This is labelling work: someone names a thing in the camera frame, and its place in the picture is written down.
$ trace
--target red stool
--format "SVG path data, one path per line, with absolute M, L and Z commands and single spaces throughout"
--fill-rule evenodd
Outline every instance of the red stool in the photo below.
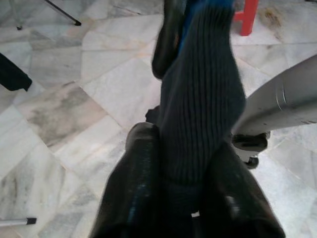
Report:
M 248 36 L 252 32 L 254 18 L 256 17 L 259 0 L 245 0 L 244 10 L 234 14 L 234 21 L 242 21 L 240 35 Z

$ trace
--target red chair leg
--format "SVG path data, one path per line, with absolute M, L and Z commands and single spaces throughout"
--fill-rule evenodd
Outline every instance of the red chair leg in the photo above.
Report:
M 256 17 L 259 0 L 245 0 L 244 16 L 242 21 L 241 36 L 248 36 L 252 32 L 254 18 Z

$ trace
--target marble floor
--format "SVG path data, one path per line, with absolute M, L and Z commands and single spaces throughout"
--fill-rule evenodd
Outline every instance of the marble floor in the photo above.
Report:
M 151 55 L 161 0 L 17 0 L 17 31 L 0 2 L 0 52 L 33 80 L 28 92 L 0 85 L 1 238 L 86 238 L 105 182 L 132 125 L 159 103 Z M 231 42 L 247 95 L 317 54 L 317 4 L 260 0 L 253 33 Z M 288 238 L 317 238 L 317 125 L 274 131 L 252 173 Z

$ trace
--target chair caster wheel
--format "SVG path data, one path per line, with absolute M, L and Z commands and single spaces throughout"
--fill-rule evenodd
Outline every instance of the chair caster wheel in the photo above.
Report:
M 259 165 L 259 158 L 257 156 L 250 157 L 248 162 L 245 162 L 249 170 L 255 169 Z

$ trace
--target blue fabric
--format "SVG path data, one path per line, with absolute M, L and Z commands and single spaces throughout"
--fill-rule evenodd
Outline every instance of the blue fabric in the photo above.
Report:
M 187 7 L 188 12 L 183 26 L 182 39 L 179 44 L 178 52 L 183 48 L 184 40 L 187 36 L 187 32 L 194 17 L 194 14 L 200 9 L 204 8 L 207 5 L 221 6 L 221 7 L 232 7 L 234 0 L 188 0 Z

